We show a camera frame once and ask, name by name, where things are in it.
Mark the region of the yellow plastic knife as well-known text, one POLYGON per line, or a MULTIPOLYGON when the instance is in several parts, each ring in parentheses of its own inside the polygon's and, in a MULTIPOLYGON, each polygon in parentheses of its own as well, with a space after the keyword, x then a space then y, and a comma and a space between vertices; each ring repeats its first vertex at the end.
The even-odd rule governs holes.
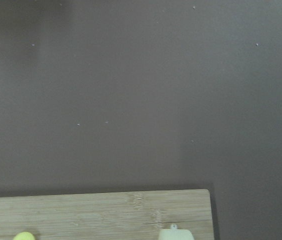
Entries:
POLYGON ((27 231, 20 232, 13 237, 13 240, 35 240, 35 236, 27 231))

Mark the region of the white steamed bun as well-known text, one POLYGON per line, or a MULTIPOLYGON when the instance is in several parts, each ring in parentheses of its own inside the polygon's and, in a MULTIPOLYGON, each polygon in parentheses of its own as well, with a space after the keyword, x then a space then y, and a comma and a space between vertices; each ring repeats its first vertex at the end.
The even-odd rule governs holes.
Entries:
POLYGON ((194 240, 194 237, 188 229, 178 229, 173 223, 169 229, 160 230, 158 240, 194 240))

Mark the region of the bamboo cutting board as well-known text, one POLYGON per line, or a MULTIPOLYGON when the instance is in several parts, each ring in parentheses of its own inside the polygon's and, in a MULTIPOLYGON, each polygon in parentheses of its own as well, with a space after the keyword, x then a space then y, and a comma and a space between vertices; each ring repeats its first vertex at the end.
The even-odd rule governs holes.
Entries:
POLYGON ((206 189, 0 197, 0 240, 156 240, 175 224, 196 240, 214 238, 206 189))

